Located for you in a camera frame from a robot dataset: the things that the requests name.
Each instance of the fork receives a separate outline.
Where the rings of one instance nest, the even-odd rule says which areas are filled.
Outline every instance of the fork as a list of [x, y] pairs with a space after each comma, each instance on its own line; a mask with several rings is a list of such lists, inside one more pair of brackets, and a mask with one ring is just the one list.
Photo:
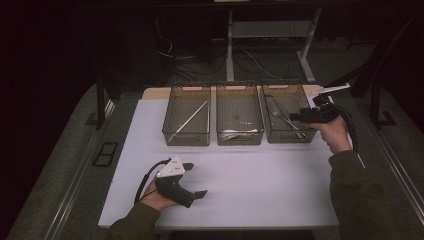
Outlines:
[[[287, 124], [289, 124], [293, 128], [293, 130], [299, 131], [299, 128], [298, 127], [296, 127], [290, 120], [288, 120], [286, 117], [284, 117], [283, 112], [280, 110], [280, 107], [278, 106], [278, 104], [275, 101], [275, 99], [272, 99], [272, 100], [274, 100], [274, 104], [271, 104], [271, 105], [268, 104], [268, 111], [271, 112], [271, 114], [274, 117], [277, 117], [277, 118], [280, 118], [280, 119], [284, 120]], [[305, 138], [306, 137], [306, 134], [305, 133], [296, 133], [296, 135], [299, 138]]]

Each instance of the person's right hand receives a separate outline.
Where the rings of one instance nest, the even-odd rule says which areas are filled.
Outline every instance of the person's right hand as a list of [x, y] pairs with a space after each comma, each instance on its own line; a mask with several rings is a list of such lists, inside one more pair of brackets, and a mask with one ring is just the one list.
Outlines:
[[338, 116], [328, 123], [305, 123], [305, 126], [319, 130], [333, 154], [352, 150], [348, 139], [347, 126], [342, 117]]

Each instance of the olive green sleeve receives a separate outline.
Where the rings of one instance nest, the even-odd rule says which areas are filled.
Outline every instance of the olive green sleeve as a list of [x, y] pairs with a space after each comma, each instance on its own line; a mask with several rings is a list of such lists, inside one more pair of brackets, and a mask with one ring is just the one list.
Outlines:
[[155, 223], [160, 212], [145, 204], [137, 203], [128, 215], [110, 226], [106, 240], [153, 240]]
[[381, 179], [362, 166], [356, 152], [340, 152], [329, 161], [331, 201], [341, 239], [403, 239]]

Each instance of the wooden edge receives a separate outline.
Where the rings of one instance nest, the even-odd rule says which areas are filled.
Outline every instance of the wooden edge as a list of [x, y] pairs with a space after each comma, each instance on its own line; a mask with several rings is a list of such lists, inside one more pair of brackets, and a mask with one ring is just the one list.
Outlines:
[[[321, 87], [319, 85], [303, 85], [303, 90], [305, 91], [305, 95], [308, 97], [317, 96], [317, 94], [313, 94], [312, 91], [317, 91], [320, 89]], [[211, 91], [215, 92], [216, 87], [212, 86]], [[142, 99], [169, 99], [170, 93], [171, 93], [170, 87], [148, 88], [144, 91]]]

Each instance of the hand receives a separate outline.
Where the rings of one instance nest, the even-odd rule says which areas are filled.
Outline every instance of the hand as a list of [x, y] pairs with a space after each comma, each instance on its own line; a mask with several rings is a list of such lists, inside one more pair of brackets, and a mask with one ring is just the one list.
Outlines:
[[305, 123], [305, 126], [318, 129], [333, 154], [352, 150], [347, 135], [347, 126], [342, 117], [338, 116], [328, 123]]
[[164, 196], [160, 195], [160, 193], [158, 193], [155, 181], [156, 177], [153, 179], [153, 181], [150, 182], [149, 186], [147, 186], [146, 191], [144, 192], [143, 197], [141, 197], [140, 202], [158, 210], [159, 212], [161, 212], [165, 208], [178, 205], [178, 203], [168, 198], [165, 198]]

